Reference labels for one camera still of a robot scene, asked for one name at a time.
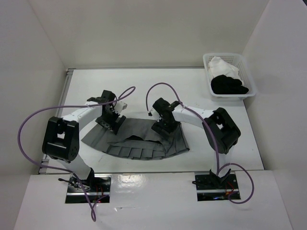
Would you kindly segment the grey pleated skirt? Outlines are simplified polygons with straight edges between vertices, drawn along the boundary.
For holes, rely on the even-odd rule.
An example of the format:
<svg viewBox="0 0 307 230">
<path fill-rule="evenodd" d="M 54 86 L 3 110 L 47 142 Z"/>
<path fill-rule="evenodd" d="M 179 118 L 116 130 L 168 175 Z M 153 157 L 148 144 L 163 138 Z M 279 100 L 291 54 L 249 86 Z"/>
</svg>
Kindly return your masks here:
<svg viewBox="0 0 307 230">
<path fill-rule="evenodd" d="M 181 126 L 165 139 L 152 130 L 153 124 L 149 119 L 127 118 L 116 135 L 96 125 L 82 142 L 110 156 L 141 161 L 162 160 L 189 151 Z"/>
</svg>

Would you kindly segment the black skirt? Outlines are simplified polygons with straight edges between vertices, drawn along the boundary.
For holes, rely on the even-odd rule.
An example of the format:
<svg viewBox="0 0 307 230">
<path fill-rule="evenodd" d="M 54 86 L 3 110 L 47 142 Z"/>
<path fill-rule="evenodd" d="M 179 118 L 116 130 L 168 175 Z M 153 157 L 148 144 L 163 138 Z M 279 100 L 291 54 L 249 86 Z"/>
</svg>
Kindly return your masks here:
<svg viewBox="0 0 307 230">
<path fill-rule="evenodd" d="M 215 94 L 247 94 L 249 89 L 239 79 L 219 75 L 212 79 L 211 89 Z"/>
</svg>

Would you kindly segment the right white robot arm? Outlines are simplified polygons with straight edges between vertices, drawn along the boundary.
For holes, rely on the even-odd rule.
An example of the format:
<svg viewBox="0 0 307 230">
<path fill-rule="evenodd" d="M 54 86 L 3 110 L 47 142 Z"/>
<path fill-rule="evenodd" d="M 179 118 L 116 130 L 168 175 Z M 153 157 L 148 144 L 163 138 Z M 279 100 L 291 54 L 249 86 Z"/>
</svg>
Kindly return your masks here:
<svg viewBox="0 0 307 230">
<path fill-rule="evenodd" d="M 221 172 L 220 160 L 226 162 L 227 154 L 237 144 L 241 131 L 225 109 L 203 110 L 159 98 L 148 115 L 155 119 L 152 130 L 165 138 L 170 137 L 181 123 L 203 128 L 216 156 L 216 164 L 209 171 L 209 181 L 215 188 L 226 184 L 231 170 Z"/>
</svg>

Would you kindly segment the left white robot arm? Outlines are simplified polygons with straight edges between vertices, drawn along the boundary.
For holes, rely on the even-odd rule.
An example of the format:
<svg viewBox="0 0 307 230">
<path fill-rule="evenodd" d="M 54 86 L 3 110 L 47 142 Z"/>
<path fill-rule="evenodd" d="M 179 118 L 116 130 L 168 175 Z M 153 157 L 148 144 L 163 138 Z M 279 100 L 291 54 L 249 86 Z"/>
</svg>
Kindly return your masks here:
<svg viewBox="0 0 307 230">
<path fill-rule="evenodd" d="M 101 96 L 87 99 L 84 107 L 48 120 L 42 151 L 76 174 L 69 180 L 72 186 L 88 192 L 102 183 L 79 155 L 80 131 L 95 120 L 99 126 L 116 135 L 126 119 L 120 113 L 126 108 L 127 104 L 119 101 L 113 92 L 104 90 Z"/>
</svg>

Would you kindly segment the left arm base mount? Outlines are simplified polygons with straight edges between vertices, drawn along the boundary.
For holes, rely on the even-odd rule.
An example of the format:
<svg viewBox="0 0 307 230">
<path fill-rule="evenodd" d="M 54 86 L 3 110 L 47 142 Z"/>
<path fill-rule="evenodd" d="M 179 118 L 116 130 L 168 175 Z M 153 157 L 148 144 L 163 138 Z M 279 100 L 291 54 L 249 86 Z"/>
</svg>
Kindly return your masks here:
<svg viewBox="0 0 307 230">
<path fill-rule="evenodd" d="M 67 184 L 66 204 L 87 203 L 85 194 L 76 178 L 71 176 L 69 179 L 59 178 L 58 180 Z M 82 184 L 91 203 L 96 201 L 98 203 L 109 203 L 111 188 L 110 174 L 96 174 L 95 185 L 90 186 L 85 181 L 82 181 Z"/>
</svg>

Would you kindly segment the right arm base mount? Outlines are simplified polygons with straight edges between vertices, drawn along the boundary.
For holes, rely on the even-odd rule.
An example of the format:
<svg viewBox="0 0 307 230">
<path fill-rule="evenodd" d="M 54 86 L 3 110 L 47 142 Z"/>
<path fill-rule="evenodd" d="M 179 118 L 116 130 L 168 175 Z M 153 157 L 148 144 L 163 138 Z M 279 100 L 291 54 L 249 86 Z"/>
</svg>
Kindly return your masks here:
<svg viewBox="0 0 307 230">
<path fill-rule="evenodd" d="M 240 192 L 235 173 L 230 173 L 220 185 L 214 185 L 209 172 L 195 173 L 192 184 L 196 187 L 198 201 L 240 200 Z"/>
</svg>

